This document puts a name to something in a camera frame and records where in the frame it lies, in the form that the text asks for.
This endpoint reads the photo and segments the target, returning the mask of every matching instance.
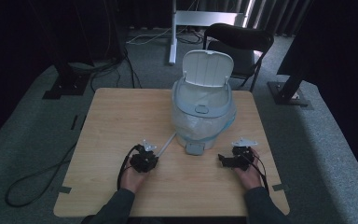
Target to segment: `stand base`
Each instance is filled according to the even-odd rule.
[[[298,97],[296,99],[290,99],[286,100],[283,99],[279,92],[282,90],[282,87],[284,86],[284,82],[268,82],[269,90],[271,91],[271,94],[274,98],[275,104],[277,105],[299,105],[301,107],[307,108],[307,109],[313,109],[312,104],[310,101],[306,100],[304,98],[303,93],[300,89],[297,90]]]
[[[44,100],[59,100],[63,95],[83,95],[84,90],[89,83],[90,74],[79,75],[73,86],[64,87],[61,84],[60,77],[57,77],[50,91],[43,95]]]

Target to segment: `gray carpet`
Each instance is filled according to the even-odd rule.
[[[130,35],[158,32],[161,31],[141,30]],[[281,180],[288,186],[286,196],[291,208],[288,216],[294,223],[358,223],[358,163],[317,88],[306,82],[300,87],[313,109],[275,105],[269,93],[268,81],[287,79],[286,76],[276,76],[276,73],[292,41],[292,38],[276,37],[254,89],[257,109]],[[201,49],[201,45],[179,42],[177,62],[168,65],[169,45],[170,40],[162,38],[144,45],[127,46],[131,64],[143,88],[170,89],[181,76],[185,53]],[[67,164],[58,172],[47,192],[34,203],[13,208],[4,200],[11,183],[59,162],[81,132],[93,91],[88,86],[83,96],[42,100],[56,77],[52,66],[41,74],[0,130],[0,223],[61,224],[82,220],[82,217],[53,215]],[[251,81],[241,90],[249,90]],[[236,90],[241,81],[231,79],[230,84]],[[117,70],[98,74],[93,87],[131,88],[129,64],[123,62]],[[75,116],[78,122],[73,127]],[[21,183],[13,189],[10,200],[14,203],[28,201],[43,190],[53,172]]]

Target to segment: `white trash bin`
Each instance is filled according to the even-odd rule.
[[[172,124],[179,144],[192,155],[213,146],[237,112],[228,79],[233,69],[228,55],[192,50],[183,59],[183,77],[172,87]]]

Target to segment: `white desk leg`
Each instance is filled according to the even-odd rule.
[[[176,0],[172,0],[172,39],[170,49],[170,64],[174,65],[176,61]]]

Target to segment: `black chair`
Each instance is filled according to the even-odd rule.
[[[207,48],[208,37],[217,41],[211,41]],[[253,91],[261,62],[273,43],[274,36],[267,31],[215,23],[205,30],[203,49],[228,54],[234,61],[231,76],[244,79],[241,87],[245,85],[249,77],[254,76],[250,89],[250,91]],[[256,62],[255,50],[261,52]]]

